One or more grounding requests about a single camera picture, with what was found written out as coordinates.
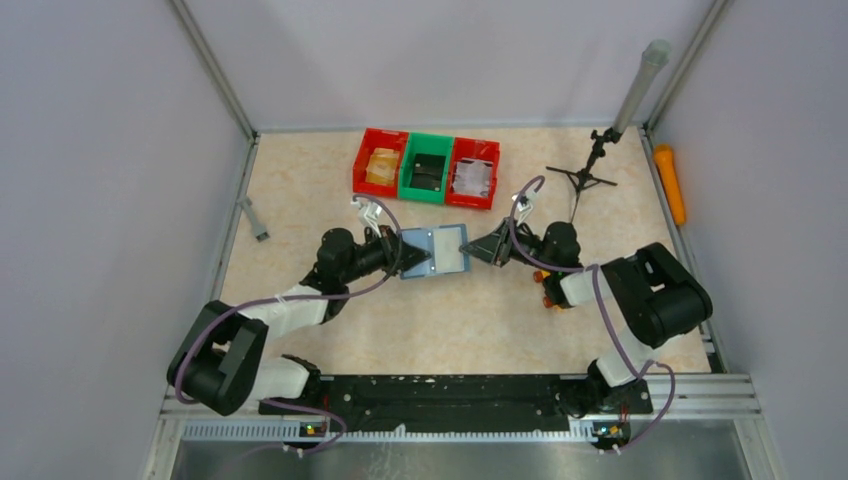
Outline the aluminium frame rail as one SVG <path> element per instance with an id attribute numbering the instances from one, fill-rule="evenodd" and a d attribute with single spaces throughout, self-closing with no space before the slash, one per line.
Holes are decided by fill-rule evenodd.
<path id="1" fill-rule="evenodd" d="M 164 401 L 147 479 L 783 479 L 751 379 L 335 375 L 227 416 Z"/>

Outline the teal card holder wallet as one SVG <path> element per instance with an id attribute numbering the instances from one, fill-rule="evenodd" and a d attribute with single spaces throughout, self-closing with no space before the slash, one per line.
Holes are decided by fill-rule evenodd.
<path id="1" fill-rule="evenodd" d="M 465 224 L 403 229 L 403 240 L 429 254 L 429 258 L 400 273 L 402 280 L 471 271 L 471 259 L 460 248 L 468 242 Z"/>

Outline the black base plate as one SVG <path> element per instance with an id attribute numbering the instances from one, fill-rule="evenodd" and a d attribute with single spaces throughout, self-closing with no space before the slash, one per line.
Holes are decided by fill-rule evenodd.
<path id="1" fill-rule="evenodd" d="M 650 414 L 646 381 L 606 387 L 585 375 L 336 375 L 308 382 L 294 405 L 341 417 L 349 432 L 566 431 L 587 415 Z"/>

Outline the orange flashlight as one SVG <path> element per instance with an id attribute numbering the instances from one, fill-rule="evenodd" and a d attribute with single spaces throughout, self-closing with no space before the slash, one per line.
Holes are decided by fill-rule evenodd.
<path id="1" fill-rule="evenodd" d="M 653 152 L 654 164 L 660 176 L 672 220 L 676 226 L 686 223 L 686 209 L 675 169 L 674 151 L 668 144 L 660 144 Z"/>

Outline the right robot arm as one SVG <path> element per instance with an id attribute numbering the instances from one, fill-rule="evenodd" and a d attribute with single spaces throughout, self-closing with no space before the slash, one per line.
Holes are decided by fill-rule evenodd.
<path id="1" fill-rule="evenodd" d="M 535 267 L 533 279 L 542 286 L 548 308 L 593 303 L 609 324 L 606 303 L 618 307 L 625 327 L 616 333 L 612 349 L 593 360 L 586 378 L 567 390 L 567 405 L 579 413 L 614 411 L 662 346 L 696 329 L 713 313 L 706 290 L 660 243 L 599 267 L 586 267 L 572 224 L 553 222 L 537 235 L 525 224 L 503 219 L 493 232 L 460 250 L 497 267 L 511 260 Z"/>

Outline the green plastic bin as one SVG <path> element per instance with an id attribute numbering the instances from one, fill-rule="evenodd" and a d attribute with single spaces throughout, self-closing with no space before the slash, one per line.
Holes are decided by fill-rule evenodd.
<path id="1" fill-rule="evenodd" d="M 454 137 L 411 132 L 404 152 L 397 197 L 441 205 L 445 201 Z"/>

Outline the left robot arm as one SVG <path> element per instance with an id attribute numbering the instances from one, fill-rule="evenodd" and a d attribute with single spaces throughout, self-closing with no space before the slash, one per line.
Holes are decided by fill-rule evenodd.
<path id="1" fill-rule="evenodd" d="M 307 275 L 281 295 L 230 306 L 204 305 L 167 370 L 183 404 L 201 404 L 227 416 L 244 404 L 283 399 L 297 413 L 319 404 L 317 368 L 292 355 L 266 357 L 266 348 L 296 330 L 336 318 L 355 297 L 350 283 L 381 272 L 391 278 L 428 260 L 387 225 L 365 230 L 362 244 L 344 228 L 322 236 Z"/>

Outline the red bin with clear bags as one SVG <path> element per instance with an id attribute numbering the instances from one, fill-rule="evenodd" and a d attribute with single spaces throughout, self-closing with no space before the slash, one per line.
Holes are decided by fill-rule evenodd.
<path id="1" fill-rule="evenodd" d="M 497 189 L 500 143 L 455 137 L 449 163 L 445 204 L 490 210 Z"/>

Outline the grey cylinder on tripod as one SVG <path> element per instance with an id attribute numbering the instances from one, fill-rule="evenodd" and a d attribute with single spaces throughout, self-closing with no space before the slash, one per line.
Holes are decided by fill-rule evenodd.
<path id="1" fill-rule="evenodd" d="M 672 46 L 668 40 L 651 41 L 641 54 L 638 70 L 611 126 L 616 136 L 626 131 L 659 72 L 668 64 Z"/>

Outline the grey bracket tool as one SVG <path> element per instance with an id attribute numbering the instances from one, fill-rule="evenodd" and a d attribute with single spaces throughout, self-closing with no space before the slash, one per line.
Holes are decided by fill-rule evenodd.
<path id="1" fill-rule="evenodd" d="M 243 196 L 237 201 L 243 214 L 248 219 L 251 227 L 251 234 L 257 242 L 263 242 L 270 238 L 267 226 L 258 218 L 253 209 L 253 202 L 248 196 Z"/>

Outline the red bin with orange items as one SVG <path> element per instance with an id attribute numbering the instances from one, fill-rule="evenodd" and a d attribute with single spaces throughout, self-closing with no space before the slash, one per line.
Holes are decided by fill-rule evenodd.
<path id="1" fill-rule="evenodd" d="M 405 131 L 367 128 L 352 167 L 353 192 L 396 198 L 408 140 Z"/>

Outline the black mini tripod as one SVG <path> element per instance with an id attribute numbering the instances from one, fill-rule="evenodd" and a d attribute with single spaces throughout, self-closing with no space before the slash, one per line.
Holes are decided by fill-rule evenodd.
<path id="1" fill-rule="evenodd" d="M 586 160 L 586 164 L 581 169 L 571 171 L 553 166 L 545 167 L 547 171 L 565 175 L 574 189 L 574 201 L 570 221 L 573 221 L 576 217 L 580 199 L 584 191 L 598 185 L 608 185 L 612 187 L 616 187 L 618 185 L 617 182 L 597 177 L 592 173 L 592 169 L 599 159 L 606 156 L 605 146 L 607 144 L 617 144 L 622 136 L 623 134 L 615 130 L 613 127 L 608 128 L 603 133 L 593 130 L 590 135 L 593 145 Z"/>

